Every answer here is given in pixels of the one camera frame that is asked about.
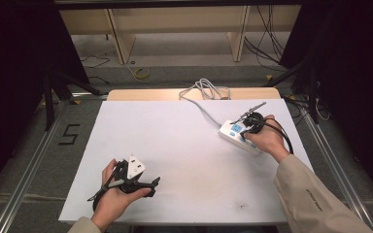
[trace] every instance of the right hand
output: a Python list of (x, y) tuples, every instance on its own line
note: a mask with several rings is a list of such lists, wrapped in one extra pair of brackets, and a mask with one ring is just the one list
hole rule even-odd
[[(268, 115), (264, 119), (266, 119), (266, 123), (281, 129), (280, 125), (272, 120), (275, 119), (273, 115)], [(260, 150), (271, 154), (277, 162), (289, 155), (289, 151), (284, 146), (283, 136), (267, 125), (264, 125), (259, 133), (246, 133), (244, 137), (253, 142)]]

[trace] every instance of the gray floor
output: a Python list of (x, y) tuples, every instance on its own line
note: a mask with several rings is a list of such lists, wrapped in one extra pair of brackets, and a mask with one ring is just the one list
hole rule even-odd
[[(280, 39), (283, 44), (288, 33), (282, 33)], [(250, 34), (251, 40), (258, 40), (259, 34)], [(114, 88), (167, 88), (188, 87), (186, 83), (193, 83), (201, 78), (209, 79), (213, 84), (226, 86), (261, 86), (266, 83), (266, 76), (277, 77), (281, 72), (261, 67), (256, 57), (250, 51), (244, 50), (241, 62), (233, 62), (227, 37), (223, 33), (209, 34), (157, 34), (139, 35), (133, 49), (129, 64), (131, 69), (148, 68), (151, 75), (146, 80), (152, 83), (135, 81), (127, 67), (119, 65), (114, 46), (105, 36), (76, 36), (73, 38), (77, 51), (82, 59), (90, 55), (108, 57), (109, 61), (96, 68), (105, 59), (93, 58), (83, 62), (91, 84), (104, 91)], [(267, 42), (262, 48), (273, 54)], [(260, 60), (262, 64), (272, 66), (270, 61)], [(290, 82), (280, 83), (277, 87), (282, 94), (289, 94)], [(73, 92), (83, 92), (70, 86)], [(71, 103), (60, 119), (51, 144), (39, 165), (39, 169), (27, 190), (20, 208), (11, 224), (9, 232), (66, 232), (69, 225), (57, 220), (69, 187), (75, 177), (79, 163), (89, 139), (92, 126), (96, 120), (102, 99), (92, 97), (79, 98), (79, 104)], [(297, 109), (288, 105), (295, 116)], [(322, 152), (318, 147), (305, 118), (298, 116), (293, 119), (304, 147), (310, 157), (316, 174), (324, 184), (338, 198), (345, 201), (343, 193), (331, 175)], [(29, 124), (23, 140), (17, 148), (16, 156), (11, 159), (0, 176), (0, 214), (14, 192), (23, 172), (35, 149), (38, 148), (45, 129), (45, 107), (40, 105), (36, 115)], [(62, 137), (68, 124), (78, 124), (69, 132), (78, 134), (74, 145), (61, 146), (59, 143), (70, 142)], [(356, 192), (368, 209), (373, 219), (373, 183), (354, 160), (348, 144), (345, 142), (337, 123), (332, 119), (320, 120), (320, 127), (325, 138), (334, 149), (344, 170), (352, 181)], [(280, 232), (290, 232), (288, 226), (278, 226)], [(129, 226), (114, 224), (110, 232), (128, 232)], [(145, 232), (202, 232), (195, 228), (153, 228), (147, 227)], [(209, 227), (207, 232), (256, 232), (254, 227), (224, 228)]]

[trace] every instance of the sleeve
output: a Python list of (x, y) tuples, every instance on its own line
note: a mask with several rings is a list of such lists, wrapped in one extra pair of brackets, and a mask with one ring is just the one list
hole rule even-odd
[(83, 216), (69, 229), (68, 233), (102, 233), (87, 217)]
[(372, 232), (292, 154), (280, 162), (274, 184), (292, 232)]

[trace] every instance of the hand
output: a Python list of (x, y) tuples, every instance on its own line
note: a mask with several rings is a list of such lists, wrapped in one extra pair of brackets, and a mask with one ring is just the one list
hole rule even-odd
[[(102, 171), (102, 184), (109, 179), (115, 165), (117, 165), (117, 162), (113, 159), (104, 171)], [(122, 216), (123, 212), (132, 202), (144, 197), (150, 191), (150, 188), (142, 188), (133, 193), (126, 194), (119, 188), (111, 188), (99, 200), (91, 220), (98, 226), (101, 232), (104, 232), (114, 220)]]
[[(266, 123), (281, 129), (280, 125), (273, 120), (275, 119), (273, 115), (266, 116), (264, 119), (266, 119)], [(253, 142), (260, 150), (271, 154), (277, 162), (289, 155), (289, 151), (284, 146), (283, 136), (267, 125), (264, 125), (259, 133), (246, 133), (244, 137)]]

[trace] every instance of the white tabletop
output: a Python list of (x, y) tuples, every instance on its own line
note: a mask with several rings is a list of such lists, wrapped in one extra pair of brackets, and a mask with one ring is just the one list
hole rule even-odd
[[(282, 99), (198, 101), (219, 123), (258, 111), (273, 114), (298, 156), (311, 168)], [(86, 202), (101, 185), (112, 158), (133, 154), (147, 170), (140, 182), (161, 177), (153, 198), (133, 203), (117, 221), (132, 225), (217, 225), (286, 222), (273, 185), (278, 164), (266, 153), (253, 156), (218, 135), (218, 127), (188, 101), (104, 102), (59, 220), (91, 217)]]

